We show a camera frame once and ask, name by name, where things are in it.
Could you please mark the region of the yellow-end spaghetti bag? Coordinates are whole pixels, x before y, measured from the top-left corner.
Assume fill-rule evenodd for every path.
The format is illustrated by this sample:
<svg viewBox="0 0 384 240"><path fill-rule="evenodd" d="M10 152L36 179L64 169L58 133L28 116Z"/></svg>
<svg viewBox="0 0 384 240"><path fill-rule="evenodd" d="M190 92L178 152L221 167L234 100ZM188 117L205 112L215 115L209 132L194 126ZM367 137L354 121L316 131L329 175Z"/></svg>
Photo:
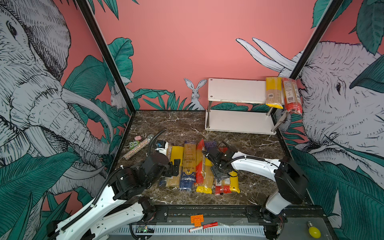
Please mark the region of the yellow-end spaghetti bag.
<svg viewBox="0 0 384 240"><path fill-rule="evenodd" d="M229 173L230 176L230 191L232 193L240 193L240 187L239 187L239 177L237 171L232 171Z"/></svg>

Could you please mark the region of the yellow-top spaghetti bag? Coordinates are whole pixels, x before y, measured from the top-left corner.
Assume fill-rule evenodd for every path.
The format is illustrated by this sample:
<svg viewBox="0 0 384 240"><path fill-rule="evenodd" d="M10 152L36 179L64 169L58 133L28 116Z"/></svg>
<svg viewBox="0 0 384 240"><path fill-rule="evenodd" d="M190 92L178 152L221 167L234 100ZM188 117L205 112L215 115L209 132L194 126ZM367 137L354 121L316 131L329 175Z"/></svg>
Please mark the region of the yellow-top spaghetti bag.
<svg viewBox="0 0 384 240"><path fill-rule="evenodd" d="M266 105L270 108L283 109L282 78L266 78Z"/></svg>

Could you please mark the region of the red double spaghetti bag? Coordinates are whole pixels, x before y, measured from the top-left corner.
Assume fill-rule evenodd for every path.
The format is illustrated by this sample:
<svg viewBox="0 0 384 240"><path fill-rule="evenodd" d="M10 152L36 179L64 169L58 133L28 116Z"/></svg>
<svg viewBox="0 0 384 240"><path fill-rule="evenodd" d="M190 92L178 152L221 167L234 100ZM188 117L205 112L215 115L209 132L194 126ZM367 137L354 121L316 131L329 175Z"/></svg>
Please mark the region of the red double spaghetti bag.
<svg viewBox="0 0 384 240"><path fill-rule="evenodd" d="M291 114L303 114L303 107L297 81L289 78L282 78L284 88L285 108Z"/></svg>

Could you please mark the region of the blue portrait spaghetti bag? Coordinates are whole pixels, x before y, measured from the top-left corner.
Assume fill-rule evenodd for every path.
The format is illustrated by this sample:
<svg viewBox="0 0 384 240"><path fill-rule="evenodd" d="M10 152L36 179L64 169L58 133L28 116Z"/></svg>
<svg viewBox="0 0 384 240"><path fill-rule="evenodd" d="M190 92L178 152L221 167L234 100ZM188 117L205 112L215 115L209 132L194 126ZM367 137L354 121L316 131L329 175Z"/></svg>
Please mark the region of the blue portrait spaghetti bag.
<svg viewBox="0 0 384 240"><path fill-rule="evenodd" d="M216 141L207 141L205 142L205 149L209 152L211 149L217 148L218 144Z"/></svg>

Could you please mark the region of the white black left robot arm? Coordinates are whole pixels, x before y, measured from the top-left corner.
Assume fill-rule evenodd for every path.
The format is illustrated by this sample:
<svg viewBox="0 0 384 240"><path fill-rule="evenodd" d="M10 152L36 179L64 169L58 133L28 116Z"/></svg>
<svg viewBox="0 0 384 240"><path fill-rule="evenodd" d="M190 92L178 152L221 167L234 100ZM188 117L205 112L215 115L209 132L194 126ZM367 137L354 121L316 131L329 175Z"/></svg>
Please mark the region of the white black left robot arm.
<svg viewBox="0 0 384 240"><path fill-rule="evenodd" d="M156 207L141 194L160 177L176 176L180 163L156 152L140 163L118 168L90 203L75 215L47 226L48 239L100 240L124 225L150 222L156 216Z"/></svg>

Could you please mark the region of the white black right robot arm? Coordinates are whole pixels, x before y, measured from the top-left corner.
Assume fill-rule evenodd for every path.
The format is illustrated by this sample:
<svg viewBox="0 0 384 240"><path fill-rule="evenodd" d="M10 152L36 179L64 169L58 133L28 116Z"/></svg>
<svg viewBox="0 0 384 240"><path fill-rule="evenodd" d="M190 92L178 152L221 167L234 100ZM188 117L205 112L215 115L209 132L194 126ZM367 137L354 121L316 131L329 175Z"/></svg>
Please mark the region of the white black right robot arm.
<svg viewBox="0 0 384 240"><path fill-rule="evenodd" d="M265 159L251 156L234 148L221 152L212 148L203 155L213 166L216 180L230 177L233 171L246 171L273 180L278 190L270 195L260 209L265 221L273 222L282 217L283 210L289 205L300 205L305 201L309 180L304 171L290 157L282 159Z"/></svg>

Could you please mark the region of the white two-tier shelf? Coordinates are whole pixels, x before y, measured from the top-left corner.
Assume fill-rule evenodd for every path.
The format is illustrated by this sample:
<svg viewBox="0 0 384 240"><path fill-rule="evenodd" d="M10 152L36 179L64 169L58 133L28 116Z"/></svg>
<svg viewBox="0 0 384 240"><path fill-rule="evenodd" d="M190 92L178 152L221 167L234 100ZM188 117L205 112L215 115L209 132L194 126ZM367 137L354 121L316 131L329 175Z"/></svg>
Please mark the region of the white two-tier shelf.
<svg viewBox="0 0 384 240"><path fill-rule="evenodd" d="M258 135L275 135L278 124L271 114L240 111L239 107L255 104L264 107L266 82L257 80L208 80L205 130Z"/></svg>

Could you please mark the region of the clear blue-end spaghetti bag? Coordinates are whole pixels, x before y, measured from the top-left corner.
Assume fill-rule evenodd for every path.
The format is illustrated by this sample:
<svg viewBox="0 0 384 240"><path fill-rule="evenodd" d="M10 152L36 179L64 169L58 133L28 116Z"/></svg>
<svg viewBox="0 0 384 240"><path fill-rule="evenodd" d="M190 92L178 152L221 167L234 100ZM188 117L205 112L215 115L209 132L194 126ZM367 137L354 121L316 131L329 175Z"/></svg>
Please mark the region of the clear blue-end spaghetti bag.
<svg viewBox="0 0 384 240"><path fill-rule="evenodd" d="M159 187L160 188L165 188L167 186L167 180L168 180L167 177L161 177L159 179Z"/></svg>

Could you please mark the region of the plain yellow spaghetti bag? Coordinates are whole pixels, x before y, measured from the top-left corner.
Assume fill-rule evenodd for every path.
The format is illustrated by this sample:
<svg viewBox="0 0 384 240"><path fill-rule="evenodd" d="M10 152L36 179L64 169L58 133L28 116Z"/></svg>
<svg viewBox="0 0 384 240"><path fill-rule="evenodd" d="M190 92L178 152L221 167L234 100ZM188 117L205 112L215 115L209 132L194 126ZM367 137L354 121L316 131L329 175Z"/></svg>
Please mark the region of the plain yellow spaghetti bag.
<svg viewBox="0 0 384 240"><path fill-rule="evenodd" d="M213 164L208 159L205 159L204 162L205 162L204 181L201 185L197 186L196 192L204 193L204 194L212 194L214 175L211 171L211 167L213 166Z"/></svg>

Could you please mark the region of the red yellow narrow spaghetti bag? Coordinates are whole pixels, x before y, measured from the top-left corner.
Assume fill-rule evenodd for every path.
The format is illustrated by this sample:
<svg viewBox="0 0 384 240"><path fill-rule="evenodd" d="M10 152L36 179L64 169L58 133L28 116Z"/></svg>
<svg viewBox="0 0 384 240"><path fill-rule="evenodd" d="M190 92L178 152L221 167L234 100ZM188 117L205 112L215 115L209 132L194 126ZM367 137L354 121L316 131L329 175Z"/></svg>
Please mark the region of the red yellow narrow spaghetti bag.
<svg viewBox="0 0 384 240"><path fill-rule="evenodd" d="M203 149L205 147L204 140L201 140L196 148L196 183L195 185L201 185L204 181L204 155L202 153Z"/></svg>

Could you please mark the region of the yellow label spaghetti bag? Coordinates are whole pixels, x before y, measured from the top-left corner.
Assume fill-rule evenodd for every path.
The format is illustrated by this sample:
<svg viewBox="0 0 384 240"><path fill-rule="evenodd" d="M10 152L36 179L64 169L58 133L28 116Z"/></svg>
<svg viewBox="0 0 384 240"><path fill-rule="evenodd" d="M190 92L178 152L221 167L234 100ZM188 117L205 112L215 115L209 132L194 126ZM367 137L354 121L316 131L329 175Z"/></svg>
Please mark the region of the yellow label spaghetti bag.
<svg viewBox="0 0 384 240"><path fill-rule="evenodd" d="M180 188L180 179L183 170L182 162L184 158L184 147L173 146L171 151L170 162L174 165L176 164L175 160L180 160L179 170L177 176L172 176L170 178L166 177L166 187Z"/></svg>

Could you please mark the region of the glitter silver microphone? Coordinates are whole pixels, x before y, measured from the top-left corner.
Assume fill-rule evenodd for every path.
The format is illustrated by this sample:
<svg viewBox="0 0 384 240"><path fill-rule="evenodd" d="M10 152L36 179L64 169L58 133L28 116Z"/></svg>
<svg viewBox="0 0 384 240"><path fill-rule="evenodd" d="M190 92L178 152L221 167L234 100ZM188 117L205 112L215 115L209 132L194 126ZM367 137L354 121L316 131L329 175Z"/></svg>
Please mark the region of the glitter silver microphone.
<svg viewBox="0 0 384 240"><path fill-rule="evenodd" d="M134 156L136 153L138 153L141 149L143 149L145 146L147 146L152 141L153 138L154 138L154 135L149 135L145 140L143 140L142 142L139 142L137 145L134 146L133 149L128 151L123 156L123 158L126 160L130 159L132 156Z"/></svg>

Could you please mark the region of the green number toy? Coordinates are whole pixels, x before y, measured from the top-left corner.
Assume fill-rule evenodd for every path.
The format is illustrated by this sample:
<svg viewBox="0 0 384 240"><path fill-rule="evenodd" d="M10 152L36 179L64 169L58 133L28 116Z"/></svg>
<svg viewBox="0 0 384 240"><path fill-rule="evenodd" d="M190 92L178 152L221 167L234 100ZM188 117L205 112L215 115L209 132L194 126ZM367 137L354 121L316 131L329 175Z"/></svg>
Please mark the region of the green number toy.
<svg viewBox="0 0 384 240"><path fill-rule="evenodd" d="M137 145L140 144L140 141L132 141L132 142L129 142L129 150L132 150L134 149Z"/></svg>

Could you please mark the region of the blue-bottom spaghetti bag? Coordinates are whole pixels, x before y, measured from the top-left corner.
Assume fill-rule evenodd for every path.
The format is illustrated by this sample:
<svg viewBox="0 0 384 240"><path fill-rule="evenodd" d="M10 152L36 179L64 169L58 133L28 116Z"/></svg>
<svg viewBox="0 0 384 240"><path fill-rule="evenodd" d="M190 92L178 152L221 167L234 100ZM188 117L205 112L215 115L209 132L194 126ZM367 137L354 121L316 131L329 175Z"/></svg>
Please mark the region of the blue-bottom spaghetti bag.
<svg viewBox="0 0 384 240"><path fill-rule="evenodd" d="M185 141L180 178L180 190L191 192L196 182L196 148L195 142Z"/></svg>

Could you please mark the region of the orange plastic block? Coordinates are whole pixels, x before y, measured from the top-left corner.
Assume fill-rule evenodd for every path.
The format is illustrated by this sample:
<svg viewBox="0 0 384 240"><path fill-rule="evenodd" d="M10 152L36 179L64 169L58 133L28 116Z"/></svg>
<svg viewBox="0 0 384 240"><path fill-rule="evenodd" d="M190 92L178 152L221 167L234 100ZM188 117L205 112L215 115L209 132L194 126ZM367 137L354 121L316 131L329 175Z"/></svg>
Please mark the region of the orange plastic block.
<svg viewBox="0 0 384 240"><path fill-rule="evenodd" d="M204 222L204 215L193 215L190 219L191 223L194 224L195 227L200 227Z"/></svg>

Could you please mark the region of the red white marker pen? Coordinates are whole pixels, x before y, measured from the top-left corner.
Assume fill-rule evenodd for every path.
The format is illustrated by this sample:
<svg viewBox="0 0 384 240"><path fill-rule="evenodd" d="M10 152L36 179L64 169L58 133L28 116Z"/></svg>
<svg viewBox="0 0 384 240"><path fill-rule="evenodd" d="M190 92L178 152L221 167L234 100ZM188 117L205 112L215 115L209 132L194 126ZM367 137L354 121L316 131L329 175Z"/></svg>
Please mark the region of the red white marker pen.
<svg viewBox="0 0 384 240"><path fill-rule="evenodd" d="M202 226L197 226L197 227L194 227L194 228L190 228L189 229L189 233L193 233L193 232L197 232L197 231L202 231L202 230L208 229L208 228L217 227L218 225L219 225L218 222L214 222L214 223L210 223L210 224L206 224L206 225L202 225Z"/></svg>

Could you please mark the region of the yellow light bulb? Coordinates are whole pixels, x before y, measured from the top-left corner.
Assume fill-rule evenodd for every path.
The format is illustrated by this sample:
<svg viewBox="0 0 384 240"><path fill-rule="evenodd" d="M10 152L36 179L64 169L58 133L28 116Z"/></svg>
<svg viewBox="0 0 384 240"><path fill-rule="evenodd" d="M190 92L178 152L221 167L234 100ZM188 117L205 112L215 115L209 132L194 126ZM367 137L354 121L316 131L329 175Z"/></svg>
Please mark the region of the yellow light bulb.
<svg viewBox="0 0 384 240"><path fill-rule="evenodd" d="M321 231L312 222L307 222L307 225L310 236L314 239L320 239L322 236Z"/></svg>

